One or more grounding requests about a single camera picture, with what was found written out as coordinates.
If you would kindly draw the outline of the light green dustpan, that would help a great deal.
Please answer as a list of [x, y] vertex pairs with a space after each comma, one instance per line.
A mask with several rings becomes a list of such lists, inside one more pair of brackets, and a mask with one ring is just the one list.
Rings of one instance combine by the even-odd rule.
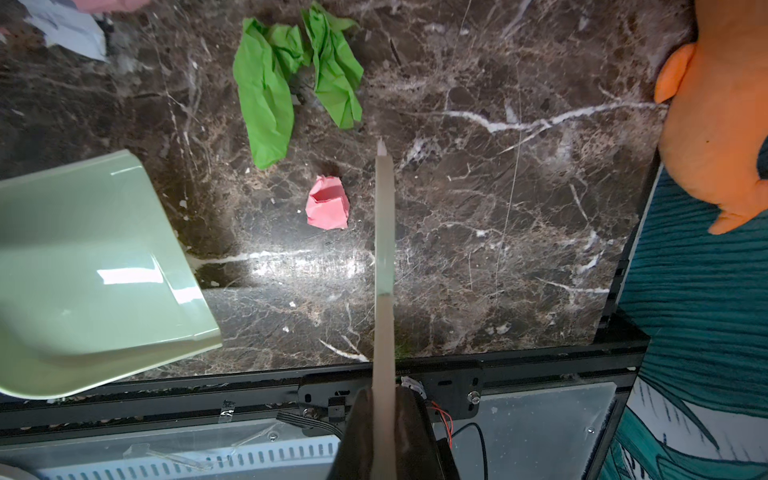
[[136, 156], [2, 182], [3, 394], [67, 397], [221, 344]]

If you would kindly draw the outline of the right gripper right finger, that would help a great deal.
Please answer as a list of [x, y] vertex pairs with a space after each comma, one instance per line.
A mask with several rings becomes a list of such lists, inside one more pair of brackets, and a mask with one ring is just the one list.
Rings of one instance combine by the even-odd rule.
[[448, 441], [435, 437], [425, 402], [402, 386], [396, 389], [395, 447], [398, 480], [460, 479]]

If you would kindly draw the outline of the light green hand brush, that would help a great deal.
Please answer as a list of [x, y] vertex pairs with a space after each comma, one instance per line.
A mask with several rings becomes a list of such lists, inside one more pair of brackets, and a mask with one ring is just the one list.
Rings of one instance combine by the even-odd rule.
[[372, 377], [372, 479], [395, 479], [395, 178], [382, 139], [375, 159], [375, 331]]

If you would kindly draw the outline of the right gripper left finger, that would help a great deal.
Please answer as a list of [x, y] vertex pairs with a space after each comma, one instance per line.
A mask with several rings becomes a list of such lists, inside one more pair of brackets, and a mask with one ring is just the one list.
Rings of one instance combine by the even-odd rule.
[[327, 480], [369, 480], [373, 464], [372, 390], [358, 392]]

